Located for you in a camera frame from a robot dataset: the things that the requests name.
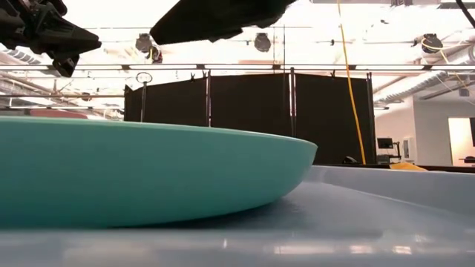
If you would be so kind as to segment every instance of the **white wall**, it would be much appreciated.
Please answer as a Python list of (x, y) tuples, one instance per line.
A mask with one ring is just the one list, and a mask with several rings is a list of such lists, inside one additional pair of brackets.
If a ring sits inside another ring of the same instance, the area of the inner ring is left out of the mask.
[[(416, 150), (416, 126), (414, 122), (413, 99), (404, 99), (404, 103), (389, 105), (388, 111), (375, 111), (375, 132), (376, 138), (390, 137), (394, 142), (401, 143), (401, 155), (403, 155), (402, 141), (412, 137), (413, 144), (410, 148), (410, 159), (417, 163)], [(376, 149), (377, 154), (393, 154), (396, 151), (386, 151)]]
[(475, 117), (467, 102), (414, 102), (417, 164), (452, 166), (449, 117)]
[(448, 130), (451, 135), (452, 162), (454, 166), (471, 167), (464, 163), (466, 156), (475, 156), (470, 118), (449, 118)]

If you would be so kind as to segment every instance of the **ceiling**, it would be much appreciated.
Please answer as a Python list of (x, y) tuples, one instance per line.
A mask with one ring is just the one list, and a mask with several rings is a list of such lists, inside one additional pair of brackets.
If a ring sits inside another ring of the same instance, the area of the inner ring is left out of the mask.
[[(135, 40), (177, 2), (177, 0), (134, 0), (133, 5), (118, 4), (115, 0), (63, 0), (68, 6), (66, 19), (84, 27), (100, 37), (100, 49), (81, 56), (80, 65), (132, 65), (150, 64), (135, 48)], [(425, 54), (420, 44), (413, 47), (413, 40), (425, 33), (436, 33), (449, 49), (449, 56), (458, 50), (467, 49), (475, 42), (475, 30), (471, 28), (462, 12), (457, 9), (438, 9), (439, 5), (399, 6), (388, 4), (343, 4), (339, 18), (336, 4), (311, 4), (300, 0), (293, 4), (273, 27), (245, 28), (244, 32), (230, 40), (215, 43), (208, 41), (172, 44), (160, 47), (163, 64), (344, 64), (339, 23), (344, 26), (347, 53), (354, 65), (411, 65), (444, 64), (440, 53)], [(254, 48), (257, 33), (267, 33), (272, 42), (271, 50), (262, 53)], [(0, 52), (0, 64), (24, 65), (27, 63)], [(29, 49), (19, 47), (19, 52), (35, 59), (35, 64), (49, 65), (47, 56), (35, 55)], [(60, 93), (121, 94), (124, 84), (134, 88), (137, 70), (77, 70), (71, 79), (60, 78), (54, 73), (31, 70), (10, 71), (8, 74), (38, 85), (43, 89)], [(190, 70), (150, 70), (152, 83), (173, 82), (189, 79)], [(250, 70), (226, 70), (226, 73), (250, 73)], [(313, 71), (315, 74), (326, 72)], [(421, 73), (396, 73), (385, 71), (373, 74), (373, 88), (378, 92), (387, 87), (409, 86), (411, 79)], [(344, 76), (344, 71), (337, 72)], [(353, 76), (365, 77), (365, 72)], [(442, 89), (434, 85), (427, 91)], [(446, 93), (425, 101), (458, 101), (458, 93)], [(123, 105), (123, 99), (69, 99), (75, 105)]]

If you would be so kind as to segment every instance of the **teal plate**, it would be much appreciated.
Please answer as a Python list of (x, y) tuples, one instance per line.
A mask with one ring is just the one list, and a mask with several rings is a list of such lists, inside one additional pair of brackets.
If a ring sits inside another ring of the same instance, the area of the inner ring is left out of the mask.
[(0, 227), (104, 228), (242, 211), (289, 193), (316, 145), (263, 133), (0, 117)]

